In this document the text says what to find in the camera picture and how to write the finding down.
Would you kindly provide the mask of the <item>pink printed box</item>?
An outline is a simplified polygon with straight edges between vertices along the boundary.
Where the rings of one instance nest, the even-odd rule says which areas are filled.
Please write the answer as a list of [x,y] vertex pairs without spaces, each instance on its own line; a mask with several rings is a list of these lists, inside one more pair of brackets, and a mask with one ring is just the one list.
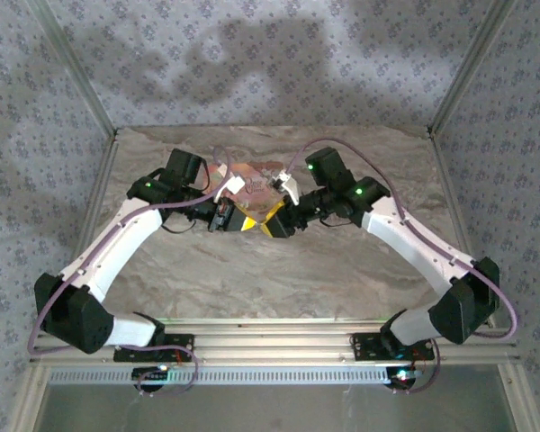
[[278,174],[284,167],[281,162],[233,163],[231,171],[244,178],[246,185],[237,194],[225,191],[218,202],[213,203],[214,221],[209,230],[241,232],[241,224],[246,215],[238,210],[234,203],[246,207],[257,221],[257,225],[266,222],[272,214],[272,208],[283,200],[284,195],[277,192],[269,183],[270,175]]

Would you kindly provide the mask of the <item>left black controller board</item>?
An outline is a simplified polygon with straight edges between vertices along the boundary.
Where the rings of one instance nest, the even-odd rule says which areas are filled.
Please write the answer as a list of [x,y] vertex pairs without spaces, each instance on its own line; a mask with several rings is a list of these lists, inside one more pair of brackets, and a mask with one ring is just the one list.
[[166,365],[152,367],[136,367],[130,379],[139,394],[152,394],[162,389],[166,383],[169,369]]

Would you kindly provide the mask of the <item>aluminium side rail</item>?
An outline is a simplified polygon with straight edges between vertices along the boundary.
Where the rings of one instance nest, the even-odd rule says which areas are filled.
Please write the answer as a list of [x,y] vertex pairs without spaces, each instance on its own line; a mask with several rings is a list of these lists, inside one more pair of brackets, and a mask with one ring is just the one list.
[[42,320],[40,323],[36,323],[39,330],[45,329],[44,324],[46,322],[48,314],[51,312],[51,307],[61,298],[63,293],[70,286],[76,288],[80,287],[80,284],[77,283],[77,279],[80,276],[80,273],[78,273],[77,270],[81,269],[81,264],[83,263],[80,257],[87,250],[87,248],[95,238],[95,223],[101,210],[104,193],[108,184],[109,175],[117,151],[116,136],[117,133],[114,133],[104,143],[103,157],[98,169],[98,174],[96,175],[96,178],[94,180],[94,186],[92,192],[90,193],[85,218],[83,220],[81,230],[78,236],[78,242],[72,256],[74,260],[78,261],[77,268],[75,271],[69,273],[68,279],[66,281],[63,281],[60,286],[54,291],[52,297],[49,299],[50,303],[47,302],[40,311],[44,313],[44,320]]
[[465,226],[464,217],[455,193],[454,184],[448,172],[446,160],[441,153],[441,149],[435,140],[434,134],[430,132],[428,137],[435,156],[436,169],[443,187],[459,247],[467,255],[479,258],[480,255],[474,250],[468,230]]

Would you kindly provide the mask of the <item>aluminium front rail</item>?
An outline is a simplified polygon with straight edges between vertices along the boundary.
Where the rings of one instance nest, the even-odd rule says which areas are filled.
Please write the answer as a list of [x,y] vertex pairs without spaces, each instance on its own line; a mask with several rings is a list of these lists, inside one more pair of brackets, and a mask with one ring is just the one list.
[[[378,330],[373,319],[163,319],[166,333],[195,336],[194,352],[205,366],[350,365],[354,333]],[[517,364],[521,358],[510,341],[470,337],[463,345],[437,341],[443,365]],[[100,365],[113,360],[104,347],[87,355],[70,348],[46,355],[31,355],[44,365]]]

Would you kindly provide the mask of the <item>aluminium corner post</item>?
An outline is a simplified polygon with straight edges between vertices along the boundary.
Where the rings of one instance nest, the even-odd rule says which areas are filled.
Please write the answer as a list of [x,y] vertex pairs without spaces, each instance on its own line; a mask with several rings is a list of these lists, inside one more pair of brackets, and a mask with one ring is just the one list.
[[82,67],[68,36],[60,26],[48,0],[25,0],[46,38],[58,55],[70,81],[84,100],[95,121],[108,137],[115,136],[115,128],[109,115],[98,97],[91,81]]
[[490,7],[481,24],[476,28],[472,43],[464,54],[463,61],[456,70],[451,85],[448,87],[431,123],[427,126],[428,136],[432,140],[435,140],[448,124],[517,2],[518,0],[491,0]]

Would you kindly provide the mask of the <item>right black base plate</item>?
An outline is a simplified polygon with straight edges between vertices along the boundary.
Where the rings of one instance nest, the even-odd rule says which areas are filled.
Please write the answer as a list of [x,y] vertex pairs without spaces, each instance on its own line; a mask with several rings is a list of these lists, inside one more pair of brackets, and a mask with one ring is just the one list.
[[356,361],[406,361],[434,360],[432,342],[423,340],[411,346],[403,345],[392,334],[354,333],[349,338]]

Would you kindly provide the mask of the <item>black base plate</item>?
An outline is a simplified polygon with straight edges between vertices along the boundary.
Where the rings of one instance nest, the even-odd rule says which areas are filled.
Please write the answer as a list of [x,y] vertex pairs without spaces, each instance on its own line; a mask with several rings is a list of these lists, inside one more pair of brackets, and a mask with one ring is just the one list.
[[[194,334],[165,334],[164,340],[158,345],[177,345],[194,350]],[[186,352],[174,349],[157,351],[137,351],[121,348],[115,349],[113,361],[117,363],[191,363],[193,360]]]
[[434,360],[432,342],[423,340],[411,346],[403,345],[392,334],[354,333],[349,338],[356,361],[406,361]]

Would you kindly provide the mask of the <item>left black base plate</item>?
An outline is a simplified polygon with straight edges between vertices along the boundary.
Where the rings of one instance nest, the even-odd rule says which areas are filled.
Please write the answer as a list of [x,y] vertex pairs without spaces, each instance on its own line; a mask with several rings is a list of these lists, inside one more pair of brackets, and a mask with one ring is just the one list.
[[[194,334],[165,334],[164,340],[158,345],[177,345],[194,350]],[[113,361],[117,363],[191,363],[193,360],[186,352],[174,349],[157,351],[137,351],[121,348],[115,349]]]

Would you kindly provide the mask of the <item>aluminium frame leg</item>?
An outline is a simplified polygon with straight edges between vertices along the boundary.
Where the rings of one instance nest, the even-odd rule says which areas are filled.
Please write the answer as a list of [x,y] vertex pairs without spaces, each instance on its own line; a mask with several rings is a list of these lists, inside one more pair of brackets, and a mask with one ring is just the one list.
[[32,432],[50,380],[50,368],[31,365],[22,376],[15,397],[9,432]]
[[500,364],[498,369],[517,432],[540,432],[540,413],[524,366]]

